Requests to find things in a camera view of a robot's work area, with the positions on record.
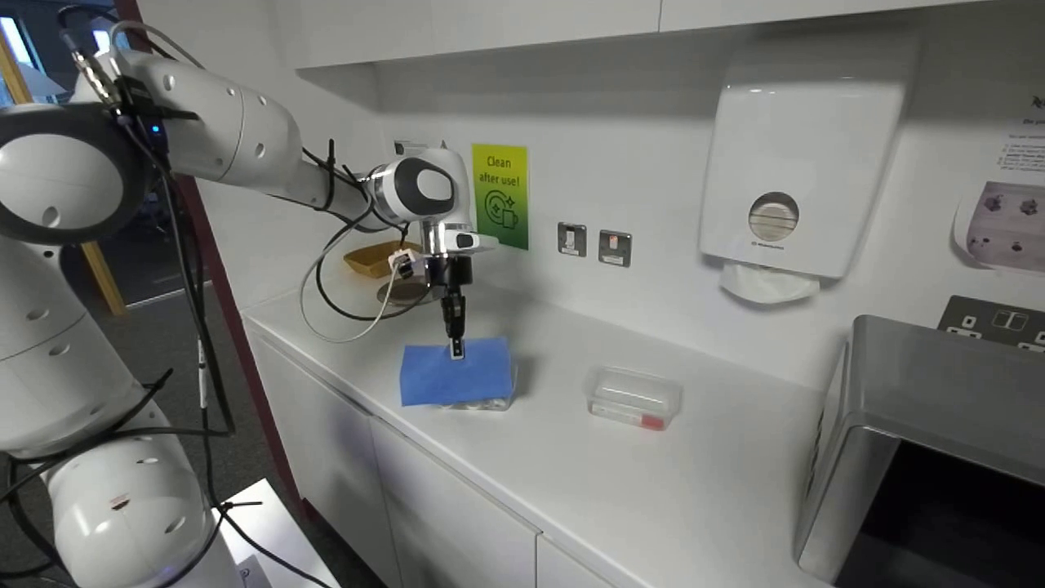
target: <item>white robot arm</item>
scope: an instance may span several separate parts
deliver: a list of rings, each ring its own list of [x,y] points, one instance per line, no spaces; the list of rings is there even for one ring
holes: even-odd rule
[[[176,439],[107,432],[143,392],[65,282],[25,241],[83,241],[122,224],[154,172],[184,172],[289,201],[346,224],[421,224],[421,278],[445,297],[449,354],[464,354],[470,285],[467,177],[449,151],[346,177],[301,154],[292,117],[201,68],[122,52],[101,106],[0,116],[0,452],[50,463],[54,544],[83,588],[164,586],[208,536],[208,502]],[[166,425],[148,405],[122,425]]]

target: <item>cabinet door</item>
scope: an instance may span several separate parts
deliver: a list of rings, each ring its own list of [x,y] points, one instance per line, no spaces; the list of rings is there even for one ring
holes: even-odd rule
[[[537,588],[611,588],[603,579],[587,571],[577,559],[566,556],[553,544],[537,539]]]
[[[841,12],[881,12],[968,0],[664,0],[659,31],[704,31],[731,23],[814,19]]]
[[[370,414],[269,345],[261,375],[279,405],[275,414],[283,411],[277,427],[301,494],[384,586],[398,586]]]
[[[434,0],[275,0],[289,65],[348,65],[434,52]]]
[[[275,0],[289,65],[656,33],[659,0]]]
[[[439,52],[656,33],[659,0],[434,0]]]
[[[374,422],[406,588],[532,588],[534,531]]]

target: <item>wall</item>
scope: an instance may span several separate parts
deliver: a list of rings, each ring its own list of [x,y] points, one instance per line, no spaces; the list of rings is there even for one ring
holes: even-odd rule
[[[214,73],[283,97],[313,149],[327,135],[343,140],[338,154],[361,158],[389,154],[392,139],[449,140],[464,154],[473,140],[527,143],[532,252],[488,256],[480,282],[818,387],[854,313],[933,324],[950,296],[1045,309],[1038,274],[967,268],[946,241],[954,205],[980,189],[997,139],[1032,91],[1045,91],[1041,17],[1041,6],[1015,3],[718,31],[301,73],[311,85],[279,65],[261,3],[160,3],[154,23],[185,41]],[[865,245],[850,278],[814,304],[734,304],[697,256],[703,177],[727,57],[750,35],[850,25],[905,25],[924,41],[915,106]],[[206,192],[246,313],[289,296],[333,230],[238,189]],[[557,220],[634,233],[638,264],[617,273],[555,256]]]

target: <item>wire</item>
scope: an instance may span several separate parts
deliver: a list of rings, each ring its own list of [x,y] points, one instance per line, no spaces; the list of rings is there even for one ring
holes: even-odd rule
[[[346,316],[346,321],[355,321],[355,324],[370,324],[370,321],[374,321],[374,313],[351,313],[351,312],[338,309],[338,304],[328,297],[327,285],[323,285],[327,256],[328,256],[328,249],[333,249],[348,230],[351,230],[351,225],[343,225],[338,233],[328,237],[328,241],[323,245],[319,258],[302,273],[302,278],[301,278],[301,285],[298,285],[298,296],[302,297],[302,285],[306,285],[306,278],[313,278],[318,296],[323,297],[323,304],[327,304],[333,313],[338,313],[338,316]],[[406,309],[398,309],[398,312],[392,312],[392,313],[382,313],[377,321],[401,316],[401,313],[413,312],[413,309],[425,304],[425,302],[426,302],[426,291],[425,291],[425,297],[418,297],[418,302],[410,302],[410,304],[406,304]]]
[[[126,35],[126,31],[141,33],[151,46],[155,46],[151,35],[164,41],[166,51],[174,51],[176,57],[184,57],[185,62],[191,62],[194,68],[201,68],[201,62],[184,51],[176,41],[171,41],[164,31],[137,23],[137,19],[118,19],[107,35]]]
[[[77,445],[70,445],[65,452],[54,452],[54,454],[37,454],[37,459],[23,459],[23,461],[17,459],[12,463],[54,463],[54,461],[65,461],[70,454],[80,454],[80,452],[92,452],[99,445],[114,443],[118,427],[124,427],[143,405],[151,405],[164,392],[171,375],[174,375],[174,370],[166,370],[155,383],[151,383],[148,392],[124,414],[118,414],[101,434],[92,434],[87,443],[77,443]]]
[[[176,571],[174,579],[166,579],[160,588],[174,588],[176,582],[184,582],[214,546],[217,532],[221,532],[225,514],[217,517],[214,531],[208,531],[201,550],[185,563],[184,571]]]
[[[191,326],[194,326],[194,338],[200,338],[200,348],[201,348],[208,383],[211,383],[214,398],[217,398],[221,425],[225,425],[225,432],[211,432],[211,434],[227,439],[227,434],[236,434],[236,420],[232,420],[232,405],[227,405],[217,354],[214,354],[214,345],[211,345],[208,326],[206,326],[201,297],[200,297],[200,288],[191,285],[191,268],[188,268],[191,261],[188,261],[188,252],[184,245],[184,220],[176,214],[176,201],[174,201],[174,188],[171,188],[166,172],[160,172],[160,201],[164,201],[166,215],[174,224],[174,252],[180,258],[180,273],[184,273],[185,296],[188,296]]]
[[[6,471],[6,485],[17,482],[20,463],[12,461]],[[23,531],[23,536],[37,546],[38,556],[45,556],[45,563],[31,566],[31,570],[20,570],[20,571],[0,571],[0,579],[29,579],[38,571],[50,571],[57,566],[57,551],[54,546],[31,526],[31,520],[25,517],[25,506],[20,501],[20,494],[11,494],[11,514],[17,520],[17,526]]]

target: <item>black cable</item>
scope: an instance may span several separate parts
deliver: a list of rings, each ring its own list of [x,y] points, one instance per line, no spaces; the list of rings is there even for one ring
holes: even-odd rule
[[[160,172],[160,201],[164,201],[166,215],[174,224],[174,252],[180,258],[180,273],[184,273],[185,296],[188,296],[191,326],[194,326],[194,338],[200,338],[200,348],[201,348],[201,361],[206,361],[206,374],[208,374],[208,383],[211,383],[211,392],[217,398],[221,425],[225,425],[221,432],[211,432],[211,434],[227,439],[227,434],[236,434],[236,420],[232,420],[232,405],[227,405],[227,395],[225,395],[217,354],[214,354],[214,345],[211,345],[208,326],[206,326],[201,297],[191,288],[191,273],[188,273],[191,261],[188,261],[188,252],[184,245],[184,220],[176,214],[176,201],[174,201],[174,188],[171,188],[166,169]]]
[[[118,414],[101,434],[92,434],[87,443],[77,443],[65,452],[54,452],[54,454],[38,454],[38,459],[12,459],[12,463],[57,463],[57,461],[69,461],[70,454],[80,454],[80,452],[92,452],[99,445],[107,445],[118,439],[118,432],[143,408],[151,405],[164,387],[171,383],[174,370],[166,370],[155,383],[148,387],[148,392],[124,411]]]
[[[6,471],[6,485],[17,482],[20,463],[11,463]],[[57,563],[57,550],[31,526],[20,494],[11,498],[11,514],[20,524],[23,536],[50,559]]]
[[[185,563],[185,570],[180,570],[174,579],[166,579],[160,588],[174,588],[176,582],[184,582],[214,546],[217,532],[221,532],[225,514],[217,517],[214,531],[208,531],[201,550]]]
[[[343,225],[338,233],[328,237],[327,249],[323,249],[319,258],[311,264],[311,273],[313,273],[313,285],[318,285],[323,304],[327,304],[333,313],[338,313],[338,316],[346,316],[346,321],[355,321],[355,324],[370,324],[370,321],[377,321],[377,316],[366,316],[366,313],[351,313],[351,312],[338,309],[338,304],[328,297],[327,285],[323,285],[323,261],[327,261],[333,241],[338,241],[348,230],[351,230],[351,225]],[[398,312],[392,312],[392,313],[382,313],[382,321],[401,316],[401,313],[421,309],[425,302],[426,302],[426,296],[418,297],[418,302],[410,302],[410,304],[406,304],[406,309],[398,309]]]
[[[17,471],[20,463],[12,461],[11,471],[6,471],[6,485],[17,485]],[[54,546],[31,526],[31,520],[25,517],[25,506],[20,501],[20,494],[11,494],[11,514],[17,520],[17,526],[23,531],[23,536],[37,546],[38,556],[45,556],[45,563],[31,566],[31,570],[20,570],[20,571],[3,571],[0,570],[0,579],[29,579],[29,576],[43,576],[50,570],[57,566],[57,551]]]
[[[327,172],[327,202],[319,205],[319,214],[328,214],[328,215],[337,215],[337,220],[343,220],[343,224],[351,224],[355,233],[401,230],[401,224],[389,224],[389,220],[374,209],[374,201],[366,192],[366,182],[358,182],[358,177],[355,177],[346,163],[338,163],[343,169],[337,169],[337,163],[333,163],[333,140],[328,140],[327,160],[319,160],[319,158],[318,158],[313,151],[306,151],[306,149],[302,149],[301,154],[302,154],[313,166],[319,166],[319,169]],[[355,220],[346,220],[346,215],[333,214],[333,209],[328,209],[328,202],[333,202],[333,196],[337,196],[333,182],[351,188],[351,189],[366,201],[366,214],[355,215]]]
[[[57,23],[57,35],[69,46],[69,52],[77,52],[77,42],[69,35],[69,17],[87,17],[87,19],[107,19],[107,23],[122,23],[110,9],[95,6],[95,3],[69,3],[61,9],[54,9],[54,23]],[[164,58],[174,58],[164,46],[155,46],[148,33],[131,31],[148,51],[160,52]]]

